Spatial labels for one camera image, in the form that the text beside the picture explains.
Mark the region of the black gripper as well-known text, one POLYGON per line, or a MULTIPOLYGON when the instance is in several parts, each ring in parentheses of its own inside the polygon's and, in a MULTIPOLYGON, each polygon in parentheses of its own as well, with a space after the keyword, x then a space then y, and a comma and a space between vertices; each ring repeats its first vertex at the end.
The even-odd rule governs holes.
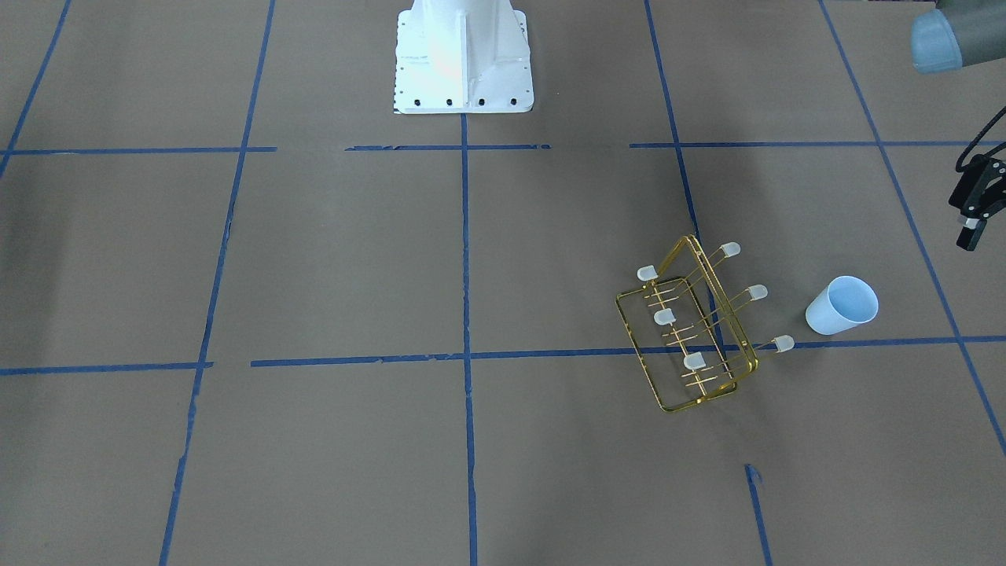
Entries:
POLYGON ((949 197, 949 204, 960 214, 959 248, 976 250, 988 219, 1004 209, 1004 161, 987 155, 974 156, 963 169, 949 197))

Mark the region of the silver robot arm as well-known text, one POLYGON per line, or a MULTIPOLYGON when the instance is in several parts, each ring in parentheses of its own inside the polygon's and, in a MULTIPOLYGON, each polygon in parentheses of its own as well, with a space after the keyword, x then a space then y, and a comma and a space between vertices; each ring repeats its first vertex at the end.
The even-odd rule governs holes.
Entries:
MULTIPOLYGON (((1002 60, 1005 55, 1003 1, 938 1, 910 29, 913 67, 920 74, 940 74, 1002 60)), ((960 177, 948 203, 960 214, 956 246, 973 252, 988 219, 1004 209, 1004 143, 984 152, 978 144, 1004 118, 1000 108, 966 144, 956 159, 960 177)))

